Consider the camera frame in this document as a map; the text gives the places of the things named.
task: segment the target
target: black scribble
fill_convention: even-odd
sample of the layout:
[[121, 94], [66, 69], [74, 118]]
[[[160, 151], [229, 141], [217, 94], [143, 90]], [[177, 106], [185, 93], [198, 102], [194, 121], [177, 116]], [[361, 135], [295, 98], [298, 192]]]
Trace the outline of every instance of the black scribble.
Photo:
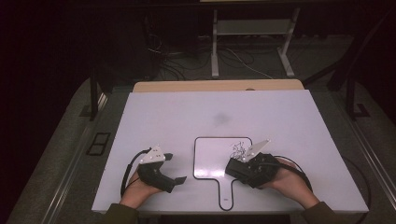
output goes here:
[[231, 154], [231, 158], [241, 161], [245, 155], [246, 149], [244, 148], [244, 142], [239, 142], [236, 144], [231, 144], [233, 147], [233, 153]]

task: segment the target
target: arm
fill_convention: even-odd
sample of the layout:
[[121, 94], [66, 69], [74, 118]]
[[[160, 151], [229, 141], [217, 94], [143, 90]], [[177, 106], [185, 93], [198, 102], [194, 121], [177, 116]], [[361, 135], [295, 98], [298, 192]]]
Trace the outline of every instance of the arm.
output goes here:
[[[279, 160], [288, 166], [295, 167], [292, 162]], [[305, 220], [310, 224], [344, 224], [343, 219], [337, 216], [334, 211], [321, 203], [315, 194], [308, 188], [305, 182], [297, 174], [280, 168], [276, 177], [271, 182], [262, 185], [262, 188], [272, 188], [278, 190], [285, 197], [293, 199], [299, 203], [305, 211], [302, 213]]]
[[158, 192], [161, 190], [143, 183], [137, 172], [134, 172], [120, 203], [110, 205], [100, 224], [135, 224], [138, 216], [136, 209], [149, 196]]

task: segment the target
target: desk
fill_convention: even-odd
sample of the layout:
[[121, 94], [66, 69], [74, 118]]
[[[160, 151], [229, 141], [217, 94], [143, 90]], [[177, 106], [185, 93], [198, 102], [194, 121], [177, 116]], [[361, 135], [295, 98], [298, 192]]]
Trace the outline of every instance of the desk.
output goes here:
[[[367, 206], [309, 91], [302, 90], [297, 80], [241, 83], [170, 82], [174, 86], [171, 92], [166, 92], [170, 91], [167, 82], [136, 84], [125, 106], [92, 210], [105, 212], [111, 203], [117, 203], [122, 176], [131, 158], [142, 149], [160, 144], [164, 152], [174, 154], [164, 164], [163, 174], [186, 175], [187, 180], [171, 194], [148, 199], [140, 208], [142, 214], [224, 213], [219, 208], [216, 182], [192, 177], [194, 140], [200, 136], [246, 136], [253, 143], [270, 138], [272, 143], [267, 152], [297, 161], [310, 178], [314, 192], [334, 211], [366, 212]], [[217, 84], [222, 91], [215, 91]], [[268, 87], [280, 91], [258, 91]], [[250, 88], [256, 91], [236, 91]], [[224, 122], [216, 122], [219, 117]], [[251, 189], [239, 182], [233, 183], [233, 196], [234, 206], [227, 214], [285, 214], [302, 210], [299, 204], [276, 191]]]

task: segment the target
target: person's left hand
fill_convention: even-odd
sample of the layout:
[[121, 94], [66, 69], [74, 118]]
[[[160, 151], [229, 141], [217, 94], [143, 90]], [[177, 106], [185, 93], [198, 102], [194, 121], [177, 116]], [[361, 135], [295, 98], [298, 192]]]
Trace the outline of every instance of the person's left hand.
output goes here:
[[145, 184], [140, 180], [137, 171], [134, 172], [129, 179], [128, 187], [125, 189], [124, 194], [120, 200], [120, 204], [138, 208], [149, 196], [162, 192], [160, 189]]

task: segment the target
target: person's right hand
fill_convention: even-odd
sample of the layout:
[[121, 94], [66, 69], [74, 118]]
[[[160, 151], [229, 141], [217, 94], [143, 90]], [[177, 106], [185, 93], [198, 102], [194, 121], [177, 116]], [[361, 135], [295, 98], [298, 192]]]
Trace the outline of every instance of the person's right hand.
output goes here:
[[[278, 160], [279, 162], [295, 168], [295, 165], [292, 162], [281, 159]], [[276, 189], [285, 197], [293, 199], [299, 203], [304, 209], [308, 209], [319, 203], [319, 199], [297, 174], [283, 168], [279, 168], [275, 178], [272, 181], [263, 184], [261, 188]]]

